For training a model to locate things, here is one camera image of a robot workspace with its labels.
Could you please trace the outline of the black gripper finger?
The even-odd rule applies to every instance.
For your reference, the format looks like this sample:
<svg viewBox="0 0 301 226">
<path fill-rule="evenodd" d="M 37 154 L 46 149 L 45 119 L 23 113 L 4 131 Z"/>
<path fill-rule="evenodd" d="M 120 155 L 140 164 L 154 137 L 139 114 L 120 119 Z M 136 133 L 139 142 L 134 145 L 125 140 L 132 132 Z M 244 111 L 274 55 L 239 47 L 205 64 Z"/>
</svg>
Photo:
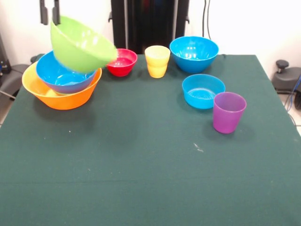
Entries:
<svg viewBox="0 0 301 226">
<path fill-rule="evenodd" d="M 60 5 L 59 0 L 54 0 L 54 7 L 52 8 L 52 20 L 55 25 L 60 24 Z"/>
<path fill-rule="evenodd" d="M 48 9 L 45 6 L 44 0 L 39 0 L 40 2 L 40 22 L 43 25 L 48 25 Z"/>
</svg>

